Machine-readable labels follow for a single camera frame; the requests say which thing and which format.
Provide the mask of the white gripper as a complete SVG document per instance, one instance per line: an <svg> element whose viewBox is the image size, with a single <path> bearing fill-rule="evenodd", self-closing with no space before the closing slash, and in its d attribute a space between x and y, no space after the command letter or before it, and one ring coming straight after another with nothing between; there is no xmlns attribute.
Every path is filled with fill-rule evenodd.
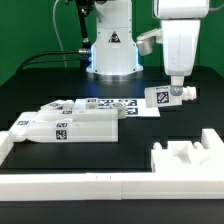
<svg viewBox="0 0 224 224"><path fill-rule="evenodd" d="M199 20L163 20L163 60L171 77L170 93L181 96L184 77L192 73L200 31Z"/></svg>

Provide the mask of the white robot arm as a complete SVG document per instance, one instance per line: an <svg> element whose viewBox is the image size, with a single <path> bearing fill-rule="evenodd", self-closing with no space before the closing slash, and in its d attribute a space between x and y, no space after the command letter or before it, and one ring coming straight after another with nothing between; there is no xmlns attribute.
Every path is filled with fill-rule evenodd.
<svg viewBox="0 0 224 224"><path fill-rule="evenodd" d="M154 0L160 20L156 41L163 45L165 73L171 77L170 92L183 92L184 77L192 73L200 32L200 19L209 11L210 0Z"/></svg>

